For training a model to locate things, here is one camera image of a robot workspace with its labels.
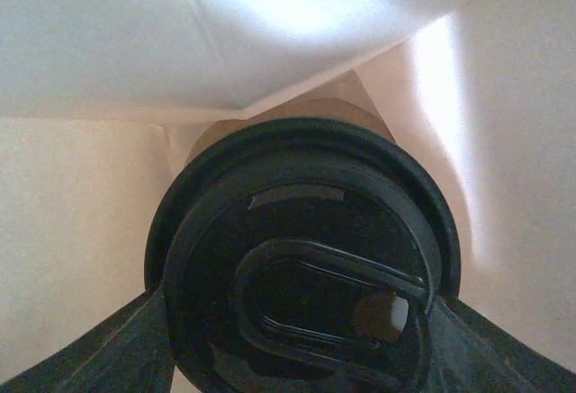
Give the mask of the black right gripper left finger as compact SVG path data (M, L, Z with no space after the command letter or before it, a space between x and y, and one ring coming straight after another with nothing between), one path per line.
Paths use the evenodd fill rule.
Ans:
M3 392L168 392L175 372L164 292L147 290Z

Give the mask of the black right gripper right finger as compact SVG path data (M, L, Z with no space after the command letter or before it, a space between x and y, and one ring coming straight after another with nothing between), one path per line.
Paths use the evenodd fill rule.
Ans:
M425 392L573 392L575 374L454 297L435 299Z

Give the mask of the black cup lid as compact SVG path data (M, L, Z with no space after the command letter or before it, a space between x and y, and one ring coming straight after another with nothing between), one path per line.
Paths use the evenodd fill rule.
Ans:
M206 392L420 392L429 317L459 291L453 215L388 139L321 118L237 130L152 220L178 369Z

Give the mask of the orange paper bag white handles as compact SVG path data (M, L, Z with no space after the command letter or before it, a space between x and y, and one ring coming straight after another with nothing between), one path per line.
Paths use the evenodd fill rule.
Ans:
M144 289L214 122L336 96L433 176L464 302L575 365L575 0L1 0L1 377Z

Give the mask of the pulp cup carrier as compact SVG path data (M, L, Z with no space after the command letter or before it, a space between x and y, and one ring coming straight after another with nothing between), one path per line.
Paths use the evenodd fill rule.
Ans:
M248 119L216 121L195 142L185 165L189 165L208 147L234 132L268 121L295 118L343 121L370 130L396 144L392 133L378 113L338 98L298 100L283 103Z

